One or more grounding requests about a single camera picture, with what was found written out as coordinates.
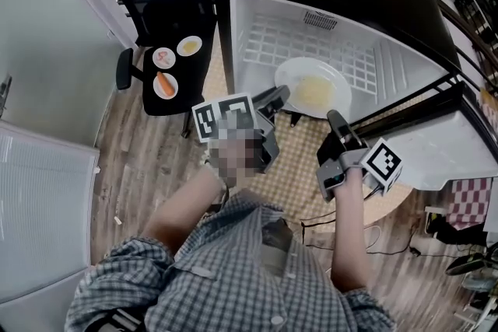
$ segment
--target air vent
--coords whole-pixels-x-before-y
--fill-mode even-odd
[[[306,24],[317,26],[323,30],[333,30],[337,25],[337,21],[332,17],[321,14],[320,12],[308,12],[304,15],[304,20]]]

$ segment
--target hand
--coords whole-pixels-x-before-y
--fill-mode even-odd
[[[255,175],[261,165],[262,135],[254,129],[233,128],[220,121],[216,139],[209,141],[209,163],[228,187]]]
[[[334,188],[336,201],[363,201],[363,172],[361,168],[349,168],[345,182]]]

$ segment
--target white grid shelf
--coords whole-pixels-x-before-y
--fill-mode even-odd
[[[300,21],[255,15],[244,61],[278,67],[294,57],[322,60],[341,72],[351,87],[377,97],[373,49],[340,41],[331,31]]]

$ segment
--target white plate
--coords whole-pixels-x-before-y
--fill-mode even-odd
[[[169,69],[177,61],[177,56],[174,51],[167,47],[160,47],[154,51],[153,61],[157,68]]]
[[[168,79],[168,82],[171,83],[171,85],[174,87],[174,94],[172,96],[167,96],[166,95],[166,93],[164,92],[163,88],[161,87],[161,84],[159,83],[159,79],[157,78],[157,76],[154,78],[154,82],[153,82],[154,91],[162,99],[171,100],[178,93],[178,82],[174,78],[174,76],[172,76],[170,74],[163,73],[163,75],[164,75],[164,77],[166,79]]]
[[[293,96],[299,82],[307,76],[315,76],[326,79],[332,86],[330,104],[324,109],[310,107],[299,103]],[[349,108],[351,107],[351,86],[347,83],[341,72],[337,71],[329,64],[315,58],[298,57],[290,58],[282,63],[275,73],[275,84],[277,86],[287,85],[290,90],[288,103],[299,112],[311,117],[327,118],[329,110],[337,110],[348,120]]]
[[[184,44],[186,44],[187,42],[194,42],[197,45],[193,51],[186,52],[184,50]],[[189,57],[197,53],[199,50],[201,50],[201,47],[202,47],[202,39],[200,37],[186,37],[185,39],[182,39],[181,42],[178,44],[177,53],[182,57]]]

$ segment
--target gray wood plank floor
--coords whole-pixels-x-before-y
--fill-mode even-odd
[[[115,244],[142,231],[152,212],[198,168],[204,151],[195,131],[180,136],[183,115],[150,117],[142,107],[142,86],[134,82],[114,93],[97,139],[101,172],[96,177],[92,207],[92,262],[103,259]],[[403,249],[416,226],[412,246],[422,253],[462,255],[423,234],[424,206],[441,204],[446,191],[414,191],[403,204],[376,224],[381,236],[369,251],[392,253]],[[122,224],[114,221],[117,216]],[[373,242],[377,229],[366,230]],[[330,247],[333,234],[306,232],[306,243]],[[324,269],[331,251],[312,249]],[[453,312],[461,309],[470,293],[460,288],[461,278],[447,277],[447,257],[417,257],[408,251],[394,256],[370,255],[370,289],[398,321],[399,330],[453,331],[461,323]]]

